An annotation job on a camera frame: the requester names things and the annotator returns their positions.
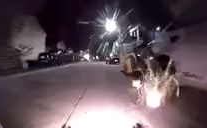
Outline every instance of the road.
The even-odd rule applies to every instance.
[[[4,128],[60,128],[87,88],[69,121],[74,128],[125,128],[138,121],[152,128],[207,128],[207,91],[185,81],[180,98],[153,110],[135,104],[130,78],[115,65],[77,63],[2,77],[0,122]]]

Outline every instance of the car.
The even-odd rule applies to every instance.
[[[56,55],[48,52],[42,52],[38,55],[38,62],[41,65],[59,65],[59,59]]]
[[[115,55],[110,55],[105,59],[106,64],[120,64],[120,58]]]
[[[73,62],[74,60],[74,53],[67,52],[67,50],[64,49],[54,49],[50,50],[48,53],[50,55],[56,56],[60,65],[68,62]]]

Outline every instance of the dark sky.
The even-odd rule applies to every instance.
[[[47,45],[54,47],[64,40],[67,47],[75,50],[87,48],[93,26],[78,25],[79,20],[95,20],[97,10],[105,5],[126,12],[135,8],[135,15],[149,25],[166,24],[160,0],[46,0],[38,18],[47,33]]]

